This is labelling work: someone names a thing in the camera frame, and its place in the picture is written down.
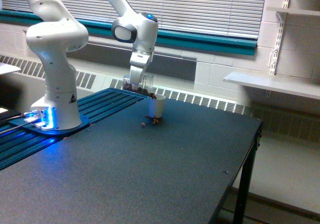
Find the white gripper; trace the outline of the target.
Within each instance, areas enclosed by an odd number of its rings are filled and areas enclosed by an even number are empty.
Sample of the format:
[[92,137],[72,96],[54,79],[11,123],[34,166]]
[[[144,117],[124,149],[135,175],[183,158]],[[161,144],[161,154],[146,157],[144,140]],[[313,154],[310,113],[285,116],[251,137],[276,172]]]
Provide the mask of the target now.
[[145,73],[147,66],[153,60],[153,53],[133,51],[130,57],[130,77],[131,84],[138,85]]

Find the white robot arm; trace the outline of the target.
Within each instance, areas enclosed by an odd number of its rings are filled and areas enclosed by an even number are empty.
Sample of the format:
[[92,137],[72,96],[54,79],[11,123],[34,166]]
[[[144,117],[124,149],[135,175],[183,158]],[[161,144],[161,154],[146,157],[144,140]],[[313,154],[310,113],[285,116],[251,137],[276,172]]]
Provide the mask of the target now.
[[[136,12],[127,0],[107,0],[118,13],[111,32],[116,40],[132,44],[129,82],[138,85],[152,62],[158,35],[157,18]],[[45,94],[31,106],[42,114],[37,127],[63,131],[82,123],[77,102],[76,69],[67,53],[80,50],[89,40],[87,28],[67,10],[62,0],[27,0],[41,22],[26,32],[29,48],[40,59],[45,73]]]

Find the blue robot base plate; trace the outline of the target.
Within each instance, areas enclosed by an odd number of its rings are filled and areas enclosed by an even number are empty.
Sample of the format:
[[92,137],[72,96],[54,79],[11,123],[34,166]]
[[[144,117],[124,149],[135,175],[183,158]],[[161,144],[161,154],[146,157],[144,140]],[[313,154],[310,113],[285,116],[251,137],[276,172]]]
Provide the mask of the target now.
[[42,130],[38,127],[35,127],[35,125],[33,124],[27,124],[25,126],[23,126],[22,128],[30,131],[32,133],[36,133],[36,134],[40,134],[40,135],[44,135],[44,136],[52,136],[52,137],[68,137],[71,136],[74,133],[77,133],[83,129],[85,129],[86,127],[88,127],[90,125],[89,123],[89,118],[86,117],[85,115],[80,115],[80,120],[81,120],[81,124],[77,127],[71,128],[71,129],[55,129],[55,130]]

